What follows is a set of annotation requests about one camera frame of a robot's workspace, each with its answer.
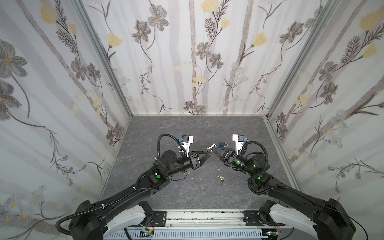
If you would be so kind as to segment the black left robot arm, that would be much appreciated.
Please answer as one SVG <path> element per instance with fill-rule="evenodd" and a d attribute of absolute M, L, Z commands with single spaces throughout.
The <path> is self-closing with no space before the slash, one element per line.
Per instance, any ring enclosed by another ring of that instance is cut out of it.
<path fill-rule="evenodd" d="M 125 210 L 135 206 L 137 212 L 131 212 L 132 226 L 148 226 L 154 219 L 154 211 L 145 202 L 148 198 L 164 189 L 171 177 L 188 169 L 200 168 L 211 156 L 211 152 L 191 152 L 187 157 L 177 157 L 174 151 L 165 151 L 156 158 L 153 166 L 140 174 L 132 186 L 95 203 L 85 201 L 76 210 L 75 217 L 69 223 L 69 231 L 74 240 L 101 240 L 112 232 L 112 224 Z"/>

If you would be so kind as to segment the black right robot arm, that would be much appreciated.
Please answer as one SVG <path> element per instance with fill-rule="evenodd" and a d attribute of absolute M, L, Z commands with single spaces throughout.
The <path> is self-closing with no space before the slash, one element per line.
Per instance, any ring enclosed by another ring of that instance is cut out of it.
<path fill-rule="evenodd" d="M 268 174 L 269 156 L 265 148 L 250 159 L 230 148 L 209 149 L 225 166 L 249 175 L 247 185 L 252 193 L 277 199 L 259 208 L 261 224 L 285 224 L 318 240 L 351 240 L 355 235 L 356 227 L 340 202 L 312 197 Z"/>

